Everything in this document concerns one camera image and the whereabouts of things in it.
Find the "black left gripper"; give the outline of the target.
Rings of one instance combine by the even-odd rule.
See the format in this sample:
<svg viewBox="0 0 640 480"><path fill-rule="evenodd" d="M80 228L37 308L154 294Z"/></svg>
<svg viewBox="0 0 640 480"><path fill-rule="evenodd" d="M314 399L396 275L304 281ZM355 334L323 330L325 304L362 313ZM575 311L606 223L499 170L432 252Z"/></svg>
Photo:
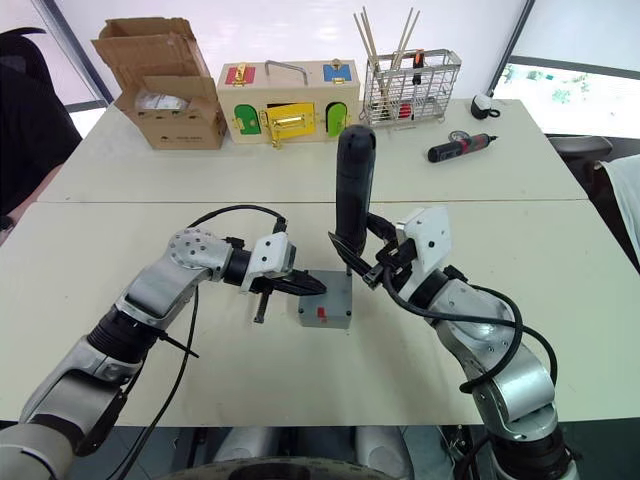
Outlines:
<svg viewBox="0 0 640 480"><path fill-rule="evenodd" d="M249 292L260 296L258 308L254 317L254 322L263 324L269 297L274 291L283 292L298 297L320 295L326 291L326 286L317 278L313 277L307 270L292 270L281 277L258 277L255 278L249 288Z"/></svg>

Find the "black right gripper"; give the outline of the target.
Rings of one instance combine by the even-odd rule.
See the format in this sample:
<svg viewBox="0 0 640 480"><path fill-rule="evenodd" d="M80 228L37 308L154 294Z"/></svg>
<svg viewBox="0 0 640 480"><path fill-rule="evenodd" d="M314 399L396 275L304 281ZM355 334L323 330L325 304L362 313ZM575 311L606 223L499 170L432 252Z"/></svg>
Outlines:
<svg viewBox="0 0 640 480"><path fill-rule="evenodd" d="M387 219L368 213L368 230L381 239L385 246L376 254L377 264L371 267L356 252L354 252L340 237L332 232L329 239L336 249L338 256L346 266L359 276L364 282L376 289L383 284L383 274L386 268L391 272L391 284L400 290L412 274L412 261L416 259L416 247L413 239L399 243L395 226Z"/></svg>

